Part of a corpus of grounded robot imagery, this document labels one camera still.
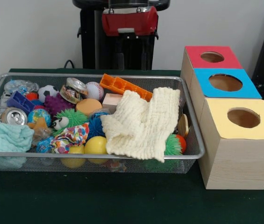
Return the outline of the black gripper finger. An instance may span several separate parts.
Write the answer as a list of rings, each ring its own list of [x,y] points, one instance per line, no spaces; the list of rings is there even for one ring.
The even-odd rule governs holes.
[[[141,69],[146,70],[147,68],[147,53],[146,53],[146,37],[141,37],[142,42],[142,55],[141,55]]]
[[[116,40],[117,47],[117,64],[119,70],[124,70],[124,53],[122,51],[122,38],[118,37]]]

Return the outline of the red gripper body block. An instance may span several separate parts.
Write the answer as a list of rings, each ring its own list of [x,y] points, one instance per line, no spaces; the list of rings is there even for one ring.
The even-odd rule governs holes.
[[[105,9],[102,14],[102,26],[107,36],[151,35],[157,29],[157,22],[155,7]]]

